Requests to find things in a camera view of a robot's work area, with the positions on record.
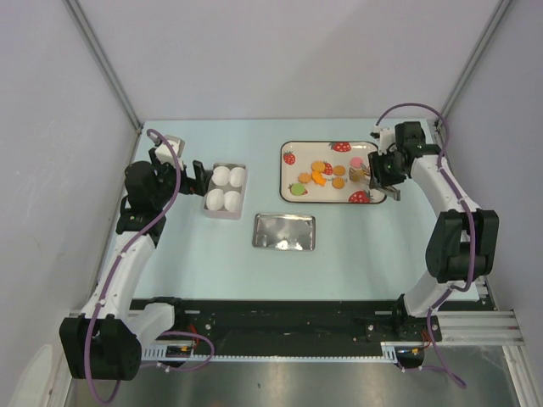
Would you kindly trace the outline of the metal tongs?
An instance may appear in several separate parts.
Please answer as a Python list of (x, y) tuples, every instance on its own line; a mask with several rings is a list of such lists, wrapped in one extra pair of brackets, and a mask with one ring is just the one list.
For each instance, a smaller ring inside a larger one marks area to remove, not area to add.
[(349, 179), (354, 183), (361, 183), (369, 186), (371, 180), (371, 172), (369, 169), (354, 169), (349, 170)]

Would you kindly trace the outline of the orange sandwich cookie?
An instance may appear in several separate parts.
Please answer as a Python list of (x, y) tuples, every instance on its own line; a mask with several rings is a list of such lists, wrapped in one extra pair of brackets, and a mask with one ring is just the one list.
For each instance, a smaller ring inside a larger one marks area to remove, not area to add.
[(360, 178), (360, 181), (364, 181), (364, 182), (369, 182), (370, 180), (370, 176), (368, 173), (366, 173), (365, 171), (361, 170), (359, 172), (359, 178)]

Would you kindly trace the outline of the yellow round waffle cookie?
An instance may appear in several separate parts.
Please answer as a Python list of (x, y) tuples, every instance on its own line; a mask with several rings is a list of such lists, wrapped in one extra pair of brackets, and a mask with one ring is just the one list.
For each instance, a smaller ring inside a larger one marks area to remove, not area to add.
[(311, 164), (311, 169), (316, 172), (323, 172), (326, 169), (326, 165), (322, 161), (315, 161)]

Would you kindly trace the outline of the green round cookie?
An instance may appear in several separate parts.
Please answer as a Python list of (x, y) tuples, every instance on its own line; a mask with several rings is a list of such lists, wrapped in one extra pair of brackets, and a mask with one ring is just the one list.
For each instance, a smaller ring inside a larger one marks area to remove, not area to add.
[(294, 196), (303, 195), (303, 194), (305, 193), (305, 186), (304, 186), (302, 183), (293, 184), (293, 185), (290, 187), (290, 192), (291, 192)]

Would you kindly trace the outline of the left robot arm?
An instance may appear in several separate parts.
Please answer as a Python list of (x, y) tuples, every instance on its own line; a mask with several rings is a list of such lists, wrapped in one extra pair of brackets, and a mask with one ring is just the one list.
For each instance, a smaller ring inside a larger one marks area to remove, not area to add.
[(130, 381), (143, 351), (163, 333), (181, 337), (188, 328), (182, 301), (151, 298), (130, 316), (145, 265), (158, 247), (165, 212), (187, 192), (180, 159), (137, 161), (126, 167), (125, 189), (116, 226), (114, 251), (92, 296), (76, 316), (64, 318), (59, 336), (75, 379)]

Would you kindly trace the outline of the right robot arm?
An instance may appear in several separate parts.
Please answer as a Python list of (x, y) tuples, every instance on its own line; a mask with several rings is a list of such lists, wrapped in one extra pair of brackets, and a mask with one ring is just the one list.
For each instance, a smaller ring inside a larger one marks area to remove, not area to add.
[(371, 136), (378, 149), (368, 155), (370, 187), (385, 192), (413, 180), (436, 215), (426, 270), (392, 311), (392, 332), (411, 340), (422, 330), (420, 318), (429, 318), (453, 292), (465, 293), (477, 278), (491, 273), (500, 220), (494, 210), (482, 209), (465, 193), (442, 147), (426, 141), (419, 123), (376, 125)]

